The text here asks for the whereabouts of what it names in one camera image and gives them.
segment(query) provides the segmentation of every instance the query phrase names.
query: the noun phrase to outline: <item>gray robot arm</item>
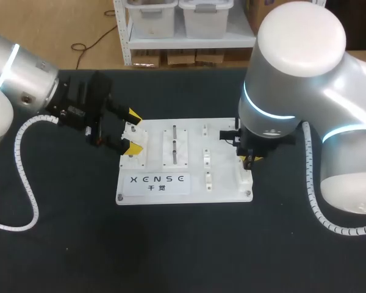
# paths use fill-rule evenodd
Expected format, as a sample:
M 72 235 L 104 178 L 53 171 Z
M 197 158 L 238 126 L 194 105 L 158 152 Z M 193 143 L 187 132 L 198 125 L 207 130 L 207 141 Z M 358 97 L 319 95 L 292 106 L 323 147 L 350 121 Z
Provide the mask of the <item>gray robot arm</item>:
M 0 36 L 0 141 L 11 125 L 12 105 L 36 114 L 53 97 L 57 75 L 56 67 Z
M 259 30 L 239 115 L 269 139 L 311 123 L 323 141 L 324 198 L 366 214 L 366 63 L 345 53 L 345 42 L 342 25 L 322 7 L 292 2 L 272 11 Z

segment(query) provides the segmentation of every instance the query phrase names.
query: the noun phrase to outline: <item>black table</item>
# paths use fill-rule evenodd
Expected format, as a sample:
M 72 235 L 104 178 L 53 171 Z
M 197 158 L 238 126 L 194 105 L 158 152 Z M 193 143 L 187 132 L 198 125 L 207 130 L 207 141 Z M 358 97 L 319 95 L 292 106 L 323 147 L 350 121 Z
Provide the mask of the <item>black table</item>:
M 245 70 L 106 73 L 115 98 L 160 119 L 234 117 Z M 25 225 L 31 207 L 12 150 L 28 116 L 15 115 L 0 147 L 0 222 Z M 119 157 L 44 123 L 25 135 L 22 158 L 40 220 L 0 231 L 0 293 L 366 292 L 366 236 L 336 235 L 310 209 L 301 130 L 295 146 L 255 165 L 252 203 L 117 206 Z M 318 200 L 329 220 L 366 224 Z

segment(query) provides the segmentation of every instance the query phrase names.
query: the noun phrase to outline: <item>white cable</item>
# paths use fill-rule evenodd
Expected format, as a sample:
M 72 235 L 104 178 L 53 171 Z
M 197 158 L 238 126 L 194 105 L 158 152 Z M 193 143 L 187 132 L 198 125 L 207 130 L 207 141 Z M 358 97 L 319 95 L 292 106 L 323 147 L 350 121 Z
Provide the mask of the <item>white cable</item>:
M 49 115 L 39 115 L 39 116 L 32 117 L 31 119 L 28 119 L 28 121 L 26 121 L 22 125 L 22 127 L 20 127 L 20 129 L 16 135 L 15 149 L 14 149 L 16 167 L 18 168 L 18 172 L 19 172 L 20 178 L 22 180 L 23 186 L 27 192 L 27 195 L 30 198 L 34 216 L 29 224 L 27 224 L 26 226 L 22 226 L 22 227 L 11 227 L 11 226 L 5 226 L 5 225 L 0 224 L 0 229 L 2 229 L 2 230 L 12 231 L 12 232 L 22 232 L 22 231 L 31 229 L 38 221 L 38 217 L 39 217 L 38 205 L 37 205 L 37 202 L 35 201 L 34 194 L 31 190 L 31 186 L 29 184 L 29 181 L 27 180 L 26 174 L 23 169 L 22 160 L 21 160 L 21 156 L 20 156 L 20 145 L 21 145 L 23 134 L 26 132 L 27 128 L 39 121 L 47 121 L 47 122 L 57 124 L 59 122 L 59 119 L 54 116 L 49 116 Z
M 303 130 L 305 136 L 305 152 L 306 152 L 306 187 L 307 195 L 309 197 L 310 206 L 316 218 L 323 226 L 332 232 L 346 236 L 366 235 L 366 226 L 358 228 L 345 228 L 331 223 L 323 215 L 318 207 L 315 189 L 313 185 L 313 155 L 312 155 L 312 138 L 310 136 L 310 127 L 308 122 L 303 123 Z

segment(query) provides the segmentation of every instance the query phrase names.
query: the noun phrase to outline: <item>power cord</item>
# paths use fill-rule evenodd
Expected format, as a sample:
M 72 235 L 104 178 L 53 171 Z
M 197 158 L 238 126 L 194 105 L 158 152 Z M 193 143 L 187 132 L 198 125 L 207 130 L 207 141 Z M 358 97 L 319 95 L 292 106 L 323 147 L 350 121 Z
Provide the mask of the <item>power cord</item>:
M 110 16 L 115 16 L 115 11 L 114 10 L 107 10 L 104 12 L 104 16 L 110 17 Z M 81 52 L 78 60 L 77 60 L 77 64 L 76 64 L 76 69 L 79 69 L 79 65 L 80 65 L 80 61 L 81 58 L 83 57 L 84 53 L 87 52 L 89 49 L 92 49 L 97 43 L 99 43 L 106 35 L 108 35 L 109 33 L 111 33 L 113 30 L 115 30 L 118 27 L 118 25 L 115 25 L 113 28 L 109 29 L 107 32 L 105 32 L 100 38 L 98 38 L 98 40 L 96 42 L 94 42 L 94 44 L 92 44 L 91 46 L 87 47 L 85 46 L 83 43 L 74 43 L 71 45 L 71 49 L 73 51 L 79 51 Z

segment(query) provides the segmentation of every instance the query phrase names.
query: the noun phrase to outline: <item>plastic storage bin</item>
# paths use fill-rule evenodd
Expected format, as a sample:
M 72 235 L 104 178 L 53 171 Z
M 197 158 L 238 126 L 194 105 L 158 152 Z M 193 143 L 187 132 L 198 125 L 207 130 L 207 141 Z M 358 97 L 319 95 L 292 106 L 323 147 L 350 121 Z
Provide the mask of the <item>plastic storage bin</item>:
M 233 0 L 179 0 L 187 38 L 223 38 Z
M 178 0 L 127 0 L 126 8 L 138 38 L 174 36 L 175 7 Z

